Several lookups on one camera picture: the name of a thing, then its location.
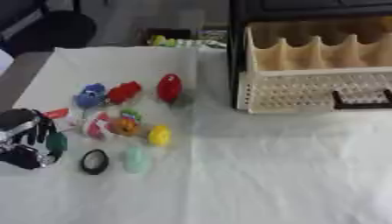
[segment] plastic toy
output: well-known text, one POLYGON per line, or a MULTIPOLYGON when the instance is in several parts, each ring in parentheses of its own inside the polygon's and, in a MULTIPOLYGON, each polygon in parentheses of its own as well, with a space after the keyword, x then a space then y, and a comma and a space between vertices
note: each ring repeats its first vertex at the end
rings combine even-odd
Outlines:
POLYGON ((135 110, 127 108, 121 111, 121 117, 112 122, 112 130, 125 137, 134 136, 139 131, 142 116, 135 110))
POLYGON ((114 134, 110 132, 109 116, 106 112, 91 115, 83 124, 85 135, 96 139, 110 139, 114 134))
POLYGON ((109 102, 112 102, 114 104, 121 104, 128 99, 135 97, 135 95, 141 90, 142 87, 137 82, 131 81, 110 89, 107 98, 109 102))
POLYGON ((140 123, 142 121, 142 116, 137 111, 131 108, 123 109, 121 111, 121 116, 134 119, 137 123, 140 123))
POLYGON ((155 126, 150 131, 148 140, 150 144, 165 147, 172 141, 172 131, 164 125, 155 126))
POLYGON ((174 103, 182 91, 181 79, 169 73, 157 85, 157 95, 164 102, 174 103))
POLYGON ((105 100, 105 87, 101 83, 87 85, 74 97, 76 105, 82 109, 96 107, 105 100))
POLYGON ((151 164, 150 158, 140 147, 130 147, 125 151, 125 171, 131 173, 145 172, 151 164))
POLYGON ((108 166, 109 157, 103 150, 91 150, 80 160, 80 168, 90 175, 99 175, 104 172, 108 166))
POLYGON ((69 108, 60 108, 49 112, 45 112, 44 116, 50 119, 58 119, 58 118, 66 117, 68 113, 69 113, 69 108))

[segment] white fabric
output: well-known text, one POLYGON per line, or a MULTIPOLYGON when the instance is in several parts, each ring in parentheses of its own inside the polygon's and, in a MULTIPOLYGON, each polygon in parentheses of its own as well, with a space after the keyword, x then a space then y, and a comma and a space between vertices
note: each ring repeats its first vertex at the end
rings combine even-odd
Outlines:
POLYGON ((194 85, 196 56, 141 47, 56 51, 15 107, 61 108, 96 81, 136 80, 153 90, 165 73, 195 88, 196 102, 169 110, 145 96, 136 106, 175 136, 168 153, 150 149, 155 163, 144 175, 126 173, 118 161, 135 139, 98 143, 74 133, 52 167, 0 164, 2 223, 392 223, 391 112, 236 112, 228 106, 225 53, 199 55, 194 85), (83 175, 77 160, 95 147, 109 153, 111 166, 83 175))
POLYGON ((0 50, 0 75, 7 70, 14 59, 6 52, 0 50))

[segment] yellow toy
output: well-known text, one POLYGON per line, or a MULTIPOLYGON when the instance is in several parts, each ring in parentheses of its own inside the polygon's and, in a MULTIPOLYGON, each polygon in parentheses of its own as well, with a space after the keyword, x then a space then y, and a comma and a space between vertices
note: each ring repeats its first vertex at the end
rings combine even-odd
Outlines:
POLYGON ((165 147, 172 141, 172 131, 164 125, 158 125, 152 128, 148 139, 150 144, 165 147))

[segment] green object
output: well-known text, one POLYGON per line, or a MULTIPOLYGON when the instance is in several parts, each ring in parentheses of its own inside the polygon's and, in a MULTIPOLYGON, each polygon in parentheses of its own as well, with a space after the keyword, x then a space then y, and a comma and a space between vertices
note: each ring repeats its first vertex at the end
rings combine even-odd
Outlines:
POLYGON ((46 138, 46 148, 49 151, 66 151, 67 137, 63 133, 53 133, 46 138))
POLYGON ((150 164, 150 158, 142 148, 131 147, 125 151, 125 170, 127 172, 145 172, 150 164))
POLYGON ((142 121, 142 116, 137 111, 131 108, 125 108, 121 110, 121 115, 126 117, 131 117, 138 123, 142 121))

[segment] black roll of tape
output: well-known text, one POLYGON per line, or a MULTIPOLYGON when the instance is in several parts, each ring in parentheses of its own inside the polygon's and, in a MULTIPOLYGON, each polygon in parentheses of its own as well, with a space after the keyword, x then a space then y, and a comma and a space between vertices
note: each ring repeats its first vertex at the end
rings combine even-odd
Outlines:
POLYGON ((90 175, 98 175, 101 174, 108 168, 109 166, 109 157, 103 150, 91 150, 86 153, 80 161, 80 168, 90 174, 90 175), (94 165, 88 164, 88 160, 94 159, 99 162, 94 165))

